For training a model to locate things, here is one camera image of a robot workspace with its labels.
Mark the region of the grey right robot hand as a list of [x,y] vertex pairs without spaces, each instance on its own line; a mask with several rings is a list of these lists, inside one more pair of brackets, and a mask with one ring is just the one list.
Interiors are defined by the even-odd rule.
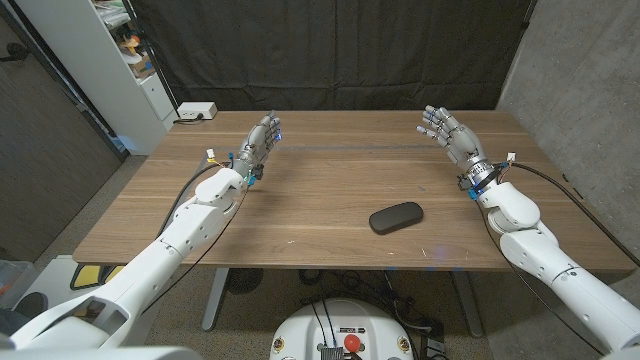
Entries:
[[447,151],[476,193],[484,193],[497,184],[498,168],[488,159],[479,138],[469,127],[446,108],[431,105],[425,107],[422,121],[426,127],[417,126],[416,130]]

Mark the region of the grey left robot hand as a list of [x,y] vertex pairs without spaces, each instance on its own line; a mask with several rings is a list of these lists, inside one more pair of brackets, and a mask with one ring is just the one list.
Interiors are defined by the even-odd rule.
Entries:
[[280,118],[271,110],[249,131],[232,158],[231,168],[249,185],[253,185],[256,180],[262,179],[269,153],[281,139]]

